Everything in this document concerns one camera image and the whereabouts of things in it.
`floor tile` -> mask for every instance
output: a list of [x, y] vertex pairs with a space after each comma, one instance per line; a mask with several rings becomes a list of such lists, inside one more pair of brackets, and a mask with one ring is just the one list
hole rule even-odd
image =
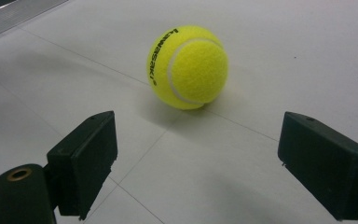
[[94, 212], [97, 210], [97, 208], [104, 202], [106, 197], [109, 196], [110, 193], [115, 189], [117, 184], [110, 178], [106, 178], [105, 182], [103, 183], [103, 187], [101, 188], [97, 198], [94, 201], [94, 204], [92, 205], [91, 209], [89, 210], [89, 213], [87, 214], [86, 220], [79, 221], [78, 217], [62, 217], [60, 215], [60, 211], [58, 208], [56, 208], [55, 216], [58, 224], [79, 224], [79, 223], [85, 223], [87, 222], [91, 216], [94, 214]]
[[59, 134], [84, 119], [114, 110], [119, 182], [178, 117], [149, 86], [39, 40], [0, 60], [0, 84], [13, 92]]
[[186, 113], [120, 185], [164, 223], [336, 223], [277, 147], [208, 112]]
[[86, 223], [161, 224], [121, 187], [115, 188]]
[[62, 136], [0, 86], [0, 175], [17, 166], [47, 164], [46, 154]]
[[151, 44], [184, 24], [210, 28], [230, 60], [228, 84], [210, 111], [278, 139], [292, 110], [358, 141], [358, 4], [351, 1], [77, 0], [23, 29], [147, 82]]
[[12, 28], [6, 32], [0, 34], [0, 59], [11, 52], [21, 49], [38, 38], [34, 35], [18, 29]]

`tennis ball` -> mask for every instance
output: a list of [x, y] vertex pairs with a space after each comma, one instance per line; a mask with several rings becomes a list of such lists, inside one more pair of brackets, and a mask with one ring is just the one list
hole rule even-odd
[[147, 58], [148, 79], [157, 97], [184, 110], [213, 101], [226, 83], [227, 70], [222, 43], [199, 26], [168, 30]]

